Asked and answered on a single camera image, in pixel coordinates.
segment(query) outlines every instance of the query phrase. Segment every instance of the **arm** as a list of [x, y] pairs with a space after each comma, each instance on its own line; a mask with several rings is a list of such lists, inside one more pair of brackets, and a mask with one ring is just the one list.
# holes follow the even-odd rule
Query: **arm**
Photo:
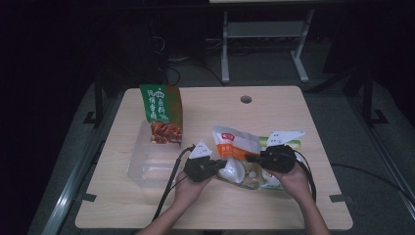
[[210, 180], [211, 178], [195, 183], [187, 177], [185, 172], [180, 172], [176, 177], [178, 183], [175, 186], [173, 204], [137, 235], [168, 234], [180, 216], [198, 200]]
[[330, 234], [326, 222], [312, 199], [307, 177], [302, 168], [296, 164], [288, 173], [269, 171], [280, 180], [284, 189], [299, 204], [304, 218], [305, 231], [308, 235]]

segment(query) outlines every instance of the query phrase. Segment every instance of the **red logo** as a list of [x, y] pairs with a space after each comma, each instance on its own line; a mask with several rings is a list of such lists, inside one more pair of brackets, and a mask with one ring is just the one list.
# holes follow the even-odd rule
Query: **red logo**
[[231, 133], [222, 133], [222, 139], [229, 139], [233, 141], [235, 139], [235, 136]]

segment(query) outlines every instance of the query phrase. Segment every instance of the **orange label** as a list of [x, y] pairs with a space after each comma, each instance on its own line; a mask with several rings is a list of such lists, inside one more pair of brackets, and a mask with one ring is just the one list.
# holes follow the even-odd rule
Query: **orange label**
[[250, 151], [246, 151], [240, 149], [238, 147], [233, 146], [232, 144], [218, 144], [217, 145], [217, 152], [219, 152], [219, 156], [221, 158], [225, 157], [234, 157], [235, 159], [244, 160], [245, 155], [257, 155]]

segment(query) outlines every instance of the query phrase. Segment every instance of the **plastic bin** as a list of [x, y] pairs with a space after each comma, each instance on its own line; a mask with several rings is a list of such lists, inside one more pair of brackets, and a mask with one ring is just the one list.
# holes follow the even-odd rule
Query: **plastic bin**
[[163, 188], [167, 185], [180, 145], [151, 143], [152, 130], [145, 120], [140, 126], [127, 175], [140, 187]]

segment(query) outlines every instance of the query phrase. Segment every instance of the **white tracking plate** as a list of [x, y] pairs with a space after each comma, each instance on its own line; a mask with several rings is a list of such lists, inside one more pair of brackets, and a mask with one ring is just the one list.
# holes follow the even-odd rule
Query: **white tracking plate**
[[189, 159], [198, 159], [201, 157], [210, 156], [212, 153], [211, 149], [205, 144], [204, 141], [199, 141], [196, 148], [190, 153]]
[[304, 131], [272, 131], [266, 141], [266, 147], [283, 145], [291, 140], [297, 139], [305, 134]]

